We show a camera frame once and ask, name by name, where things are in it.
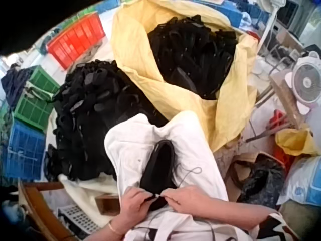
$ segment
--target hand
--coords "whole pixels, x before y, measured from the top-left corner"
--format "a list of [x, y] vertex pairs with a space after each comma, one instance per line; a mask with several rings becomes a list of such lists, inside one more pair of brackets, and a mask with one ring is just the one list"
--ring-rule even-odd
[[211, 206], [212, 201], [212, 198], [196, 186], [168, 188], [160, 195], [176, 212], [203, 218], [207, 217], [207, 207]]
[[112, 227], [118, 233], [125, 235], [142, 222], [147, 217], [150, 205], [157, 199], [145, 202], [150, 197], [152, 197], [152, 194], [144, 189], [128, 187], [121, 200], [120, 214], [112, 220]]

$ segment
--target yellow sack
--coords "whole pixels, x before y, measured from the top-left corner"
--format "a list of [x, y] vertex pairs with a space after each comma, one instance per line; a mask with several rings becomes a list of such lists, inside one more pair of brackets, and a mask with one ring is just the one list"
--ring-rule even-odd
[[280, 130], [275, 135], [275, 142], [289, 155], [321, 155], [309, 128]]
[[245, 34], [238, 37], [234, 61], [218, 100], [198, 95], [164, 82], [158, 70], [147, 33], [172, 17], [202, 16], [212, 31], [231, 30], [222, 13], [189, 1], [139, 0], [124, 5], [113, 21], [111, 45], [118, 67], [144, 92], [167, 119], [183, 110], [196, 113], [212, 151], [237, 137], [247, 123], [255, 104], [256, 90], [247, 86], [256, 57], [257, 40]]

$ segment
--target fan grille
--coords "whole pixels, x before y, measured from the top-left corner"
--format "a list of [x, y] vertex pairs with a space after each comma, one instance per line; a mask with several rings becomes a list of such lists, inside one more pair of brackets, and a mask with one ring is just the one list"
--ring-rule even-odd
[[310, 64], [303, 64], [297, 69], [294, 87], [299, 97], [307, 102], [316, 101], [321, 95], [321, 76]]

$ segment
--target bracelet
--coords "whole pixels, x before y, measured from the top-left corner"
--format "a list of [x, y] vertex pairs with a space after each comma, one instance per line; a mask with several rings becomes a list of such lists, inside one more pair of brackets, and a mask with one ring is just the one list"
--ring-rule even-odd
[[108, 222], [108, 227], [110, 228], [110, 230], [115, 233], [116, 235], [119, 235], [119, 236], [123, 236], [123, 234], [117, 232], [112, 226], [111, 226], [111, 221]]

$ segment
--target person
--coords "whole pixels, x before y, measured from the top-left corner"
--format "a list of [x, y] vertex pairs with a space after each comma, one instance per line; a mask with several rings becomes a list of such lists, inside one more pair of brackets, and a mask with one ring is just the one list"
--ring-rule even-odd
[[[157, 200], [139, 188], [151, 151], [171, 140], [177, 189], [160, 196], [168, 206], [149, 212]], [[274, 209], [228, 201], [223, 179], [196, 115], [184, 111], [162, 128], [139, 114], [112, 128], [105, 148], [117, 174], [120, 214], [86, 241], [116, 240], [298, 240]], [[201, 172], [189, 172], [200, 168]]]

